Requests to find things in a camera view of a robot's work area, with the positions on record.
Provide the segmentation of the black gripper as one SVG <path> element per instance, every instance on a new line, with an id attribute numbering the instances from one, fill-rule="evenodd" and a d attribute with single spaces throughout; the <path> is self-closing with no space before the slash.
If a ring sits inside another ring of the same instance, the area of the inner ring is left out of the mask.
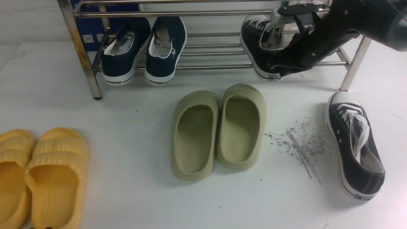
<path id="1" fill-rule="evenodd" d="M 331 54 L 331 39 L 320 30 L 308 27 L 293 36 L 282 51 L 269 57 L 269 70 L 281 77 L 308 71 Z"/>

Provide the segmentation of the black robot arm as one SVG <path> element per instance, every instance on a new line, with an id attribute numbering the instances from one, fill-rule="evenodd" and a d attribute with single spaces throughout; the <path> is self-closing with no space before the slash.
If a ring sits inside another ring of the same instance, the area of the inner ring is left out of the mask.
<path id="1" fill-rule="evenodd" d="M 299 32 L 287 47 L 267 59 L 271 73 L 283 77 L 308 71 L 358 35 L 406 51 L 405 0 L 333 0 L 329 11 L 320 17 L 317 12 L 323 8 L 305 3 L 274 12 L 272 24 L 295 22 Z"/>

